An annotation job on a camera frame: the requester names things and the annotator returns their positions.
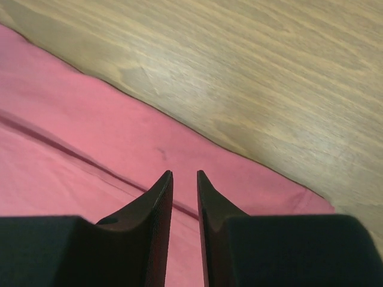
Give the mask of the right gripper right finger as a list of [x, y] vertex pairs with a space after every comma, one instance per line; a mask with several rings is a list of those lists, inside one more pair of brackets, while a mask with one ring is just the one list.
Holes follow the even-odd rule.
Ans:
[[348, 215], [251, 216], [197, 173], [205, 286], [381, 286], [382, 259]]

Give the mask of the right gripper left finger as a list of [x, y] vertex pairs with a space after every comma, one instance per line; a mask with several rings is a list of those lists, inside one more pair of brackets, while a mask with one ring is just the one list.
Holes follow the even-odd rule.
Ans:
[[2, 286], [163, 286], [173, 175], [95, 224], [79, 216], [1, 218]]

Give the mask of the salmon pink t shirt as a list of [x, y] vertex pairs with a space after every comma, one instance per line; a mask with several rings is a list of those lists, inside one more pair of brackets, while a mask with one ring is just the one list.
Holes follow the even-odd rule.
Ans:
[[167, 170], [166, 286], [202, 286], [196, 173], [251, 215], [333, 213], [311, 190], [222, 149], [1, 27], [1, 215], [97, 222]]

